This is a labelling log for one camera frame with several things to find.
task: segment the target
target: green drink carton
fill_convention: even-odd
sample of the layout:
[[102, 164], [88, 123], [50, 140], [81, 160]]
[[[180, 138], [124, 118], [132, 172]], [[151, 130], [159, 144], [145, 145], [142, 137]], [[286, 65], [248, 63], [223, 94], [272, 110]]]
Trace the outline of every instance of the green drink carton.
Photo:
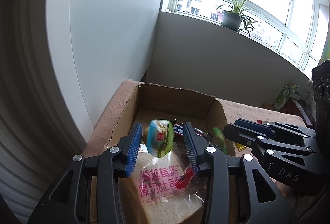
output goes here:
[[297, 83], [292, 83], [289, 86], [286, 84], [281, 93], [279, 93], [277, 99], [273, 103], [273, 107], [276, 111], [279, 111], [285, 103], [289, 100], [292, 93], [296, 93], [299, 90], [299, 85]]

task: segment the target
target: window frame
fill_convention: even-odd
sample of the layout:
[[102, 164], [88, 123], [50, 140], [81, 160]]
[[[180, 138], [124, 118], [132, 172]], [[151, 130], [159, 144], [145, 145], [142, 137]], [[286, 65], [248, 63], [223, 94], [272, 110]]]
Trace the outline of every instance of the window frame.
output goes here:
[[[173, 13], [179, 13], [179, 14], [185, 14], [185, 15], [194, 15], [199, 19], [202, 19], [202, 16], [197, 15], [197, 14], [191, 14], [191, 13], [187, 13], [184, 11], [177, 11], [176, 7], [178, 4], [178, 0], [169, 0], [168, 3], [168, 9], [169, 11], [173, 12]], [[252, 3], [251, 1], [247, 1], [244, 5], [244, 8], [250, 8], [253, 9], [255, 11], [253, 11], [253, 14], [255, 14], [257, 17], [268, 21], [270, 23], [271, 26], [273, 26], [274, 28], [276, 28], [277, 30], [279, 30], [281, 33], [283, 33], [282, 35], [282, 39], [278, 45], [278, 49], [275, 49], [273, 47], [271, 47], [270, 45], [268, 45], [267, 43], [253, 37], [250, 36], [250, 38], [252, 40], [255, 40], [265, 46], [267, 46], [268, 48], [270, 48], [271, 50], [273, 50], [274, 52], [276, 52], [277, 54], [283, 56], [286, 60], [288, 60], [289, 62], [291, 62], [294, 66], [296, 66], [298, 69], [300, 69], [302, 72], [305, 73], [305, 75], [307, 75], [308, 77], [311, 77], [310, 75], [308, 75], [304, 69], [307, 65], [307, 61], [309, 59], [309, 57], [313, 58], [314, 60], [316, 60], [318, 62], [318, 60], [313, 57], [313, 55], [311, 54], [311, 49], [314, 43], [314, 39], [315, 39], [315, 35], [316, 35], [316, 29], [317, 29], [317, 23], [318, 23], [318, 14], [319, 14], [319, 7], [320, 4], [323, 4], [325, 6], [329, 6], [329, 4], [325, 4], [319, 0], [313, 0], [313, 8], [312, 8], [312, 17], [311, 17], [311, 24], [310, 24], [310, 28], [309, 28], [309, 34], [308, 34], [308, 38], [307, 38], [307, 42], [304, 43], [303, 41], [301, 41], [295, 34], [293, 31], [291, 31], [290, 28], [290, 24], [291, 24], [291, 20], [292, 20], [292, 15], [293, 15], [293, 8], [294, 8], [294, 0], [290, 0], [290, 4], [289, 4], [289, 10], [288, 10], [288, 16], [287, 16], [287, 20], [286, 23], [281, 22], [279, 19], [277, 19], [276, 17], [274, 17], [273, 15], [271, 15], [269, 12], [267, 12], [266, 10], [262, 9], [261, 7], [259, 7], [258, 5]], [[219, 24], [220, 22], [212, 20], [212, 19], [202, 19], [202, 20], [206, 20], [215, 24]], [[289, 38], [295, 45], [297, 45], [302, 51], [303, 51], [303, 55], [301, 57], [301, 60], [299, 62], [299, 64], [297, 65], [296, 63], [294, 63], [293, 61], [291, 61], [288, 57], [286, 57], [284, 54], [281, 53], [283, 45], [284, 45], [284, 41], [286, 38]]]

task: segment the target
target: window sill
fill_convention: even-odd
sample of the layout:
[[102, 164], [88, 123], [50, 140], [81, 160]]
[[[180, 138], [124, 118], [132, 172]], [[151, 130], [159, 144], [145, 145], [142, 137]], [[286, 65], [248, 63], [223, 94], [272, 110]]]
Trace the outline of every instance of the window sill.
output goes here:
[[[178, 12], [178, 11], [172, 12], [172, 11], [170, 11], [169, 9], [162, 9], [162, 12], [172, 13], [172, 14], [178, 14], [178, 15], [182, 15], [182, 16], [188, 16], [188, 17], [190, 17], [190, 18], [194, 18], [194, 19], [198, 19], [198, 20], [203, 20], [203, 21], [205, 21], [205, 22], [209, 22], [209, 23], [212, 23], [212, 24], [215, 24], [215, 25], [218, 25], [218, 26], [222, 27], [222, 26], [221, 26], [221, 23], [220, 23], [219, 21], [216, 21], [216, 20], [213, 20], [213, 19], [208, 19], [208, 18], [205, 18], [205, 17], [203, 17], [203, 16], [196, 15], [196, 14], [191, 14], [191, 13], [184, 12], [184, 11], [182, 11], [182, 12]], [[247, 37], [248, 39], [251, 39], [251, 40], [253, 40], [253, 41], [255, 41], [255, 42], [257, 42], [257, 43], [259, 43], [259, 44], [261, 44], [261, 45], [263, 45], [263, 46], [265, 46], [265, 47], [267, 47], [269, 50], [272, 50], [274, 53], [278, 54], [279, 56], [281, 56], [282, 58], [284, 58], [286, 61], [288, 61], [290, 64], [292, 64], [294, 67], [296, 67], [296, 68], [297, 68], [300, 72], [302, 72], [307, 78], [311, 79], [311, 76], [310, 76], [308, 73], [306, 73], [305, 71], [301, 70], [301, 69], [299, 68], [299, 66], [298, 66], [296, 63], [294, 63], [291, 59], [289, 59], [289, 58], [286, 57], [285, 55], [279, 53], [275, 48], [271, 47], [271, 46], [268, 45], [267, 43], [265, 43], [265, 42], [263, 42], [263, 41], [257, 39], [256, 37], [254, 37], [254, 36], [252, 36], [252, 35], [250, 35], [250, 38], [249, 38], [249, 35], [246, 34], [246, 33], [244, 33], [244, 32], [239, 32], [239, 33], [237, 33], [237, 34], [239, 34], [239, 35], [243, 35], [243, 36]]]

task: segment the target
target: plant pot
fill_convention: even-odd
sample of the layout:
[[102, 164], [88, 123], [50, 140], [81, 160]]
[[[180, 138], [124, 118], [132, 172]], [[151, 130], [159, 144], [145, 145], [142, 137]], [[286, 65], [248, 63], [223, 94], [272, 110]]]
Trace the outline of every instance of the plant pot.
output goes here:
[[223, 10], [222, 15], [222, 24], [221, 26], [231, 29], [233, 31], [238, 31], [240, 29], [240, 24], [242, 23], [242, 19], [239, 15], [235, 13], [228, 13], [229, 11]]

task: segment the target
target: spider plant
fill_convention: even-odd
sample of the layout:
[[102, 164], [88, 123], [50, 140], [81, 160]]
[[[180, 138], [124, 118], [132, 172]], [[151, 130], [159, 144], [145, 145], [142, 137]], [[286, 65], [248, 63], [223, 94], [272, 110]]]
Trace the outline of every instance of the spider plant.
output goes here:
[[221, 8], [222, 6], [227, 6], [229, 8], [229, 11], [227, 12], [227, 14], [229, 14], [229, 13], [237, 14], [243, 22], [243, 28], [238, 29], [237, 32], [240, 32], [242, 30], [246, 30], [248, 32], [249, 38], [250, 38], [250, 32], [253, 33], [253, 31], [255, 30], [255, 27], [253, 26], [253, 24], [254, 23], [260, 23], [260, 21], [256, 21], [251, 16], [244, 13], [244, 11], [251, 10], [251, 9], [244, 9], [243, 8], [243, 5], [245, 4], [246, 1], [247, 0], [243, 0], [241, 2], [238, 1], [238, 0], [231, 0], [231, 2], [233, 3], [231, 6], [229, 6], [227, 4], [222, 4], [222, 5], [217, 7], [217, 10], [219, 8]]

